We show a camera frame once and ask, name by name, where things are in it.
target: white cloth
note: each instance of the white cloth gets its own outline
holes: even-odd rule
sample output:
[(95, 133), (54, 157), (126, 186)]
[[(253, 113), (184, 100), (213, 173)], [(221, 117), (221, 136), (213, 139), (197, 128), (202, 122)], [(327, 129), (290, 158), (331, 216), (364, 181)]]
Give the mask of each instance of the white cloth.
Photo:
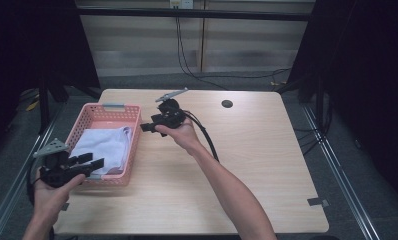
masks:
[(131, 128), (85, 129), (74, 149), (72, 156), (93, 153), (93, 161), (104, 158), (104, 167), (92, 172), (103, 175), (121, 173), (130, 151)]

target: basket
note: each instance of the basket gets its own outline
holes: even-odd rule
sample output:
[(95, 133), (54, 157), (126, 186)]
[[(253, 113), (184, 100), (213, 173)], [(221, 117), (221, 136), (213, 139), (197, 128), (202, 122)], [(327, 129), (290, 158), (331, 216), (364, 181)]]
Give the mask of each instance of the basket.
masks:
[(140, 106), (127, 104), (87, 103), (83, 106), (78, 118), (66, 140), (71, 152), (84, 129), (112, 129), (128, 126), (132, 129), (130, 150), (121, 174), (91, 175), (85, 184), (125, 186), (130, 180), (130, 172), (140, 136)]

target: gray floor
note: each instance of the gray floor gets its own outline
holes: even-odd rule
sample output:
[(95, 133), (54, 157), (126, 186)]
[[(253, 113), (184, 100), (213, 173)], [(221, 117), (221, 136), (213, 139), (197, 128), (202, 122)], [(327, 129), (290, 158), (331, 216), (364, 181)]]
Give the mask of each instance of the gray floor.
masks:
[[(255, 76), (268, 73), (254, 73)], [(230, 75), (251, 76), (251, 73), (235, 73)], [(285, 80), (285, 76), (278, 75), (277, 82)], [(234, 77), (214, 77), (203, 80), (217, 83), (229, 90), (271, 91), (274, 81), (271, 77), (245, 79)], [(212, 89), (223, 90), (221, 87), (198, 81), (184, 74), (149, 75), (132, 77), (108, 77), (101, 79), (102, 89), (107, 88), (134, 88), (134, 89)], [(96, 100), (74, 90), (69, 89), (70, 100), (64, 105), (63, 112), (58, 118), (52, 138), (66, 139), (75, 118), (85, 102)], [(292, 126), (295, 129), (309, 129), (310, 125), (305, 117), (302, 105), (298, 103), (297, 92), (287, 92), (282, 95)], [(15, 175), (30, 152), (37, 138), (39, 129), (39, 109), (26, 112), (25, 108), (30, 99), (22, 101), (18, 114), (5, 134), (0, 144), (0, 204), (7, 190), (12, 185)], [(60, 104), (51, 102), (52, 113)], [(315, 141), (313, 134), (296, 131), (299, 144), (306, 151)], [(333, 122), (330, 127), (328, 139), (334, 152), (342, 164), (343, 170), (351, 181), (364, 208), (371, 217), (380, 239), (398, 239), (398, 196), (372, 165), (371, 158), (365, 151), (358, 149), (354, 144), (354, 136), (349, 132), (341, 118), (334, 112)], [(305, 155), (305, 161), (310, 170), (316, 190), (320, 198), (329, 202), (325, 213), (330, 224), (326, 234), (339, 239), (356, 240), (365, 239), (364, 234), (357, 224), (356, 217), (344, 197), (333, 173), (327, 164), (325, 155), (316, 145), (312, 151)], [(0, 239), (20, 239), (27, 222), (30, 219), (32, 207), (23, 192), (5, 225)], [(321, 234), (280, 234), (279, 239), (305, 240)], [(57, 239), (66, 239), (69, 236), (59, 236)], [(237, 236), (81, 236), (79, 239), (239, 239)]]

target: table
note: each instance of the table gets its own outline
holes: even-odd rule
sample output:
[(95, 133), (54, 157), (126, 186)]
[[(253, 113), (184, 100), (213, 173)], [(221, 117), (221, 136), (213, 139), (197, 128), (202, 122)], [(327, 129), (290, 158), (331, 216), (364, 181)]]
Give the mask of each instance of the table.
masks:
[[(99, 102), (140, 105), (143, 122), (151, 122), (155, 100), (171, 91), (108, 89)], [(328, 230), (322, 206), (307, 201), (318, 195), (279, 94), (190, 90), (175, 99), (206, 127), (221, 164), (255, 194), (276, 233)], [(237, 233), (197, 163), (172, 138), (142, 132), (131, 174), (126, 187), (75, 189), (55, 232)]]

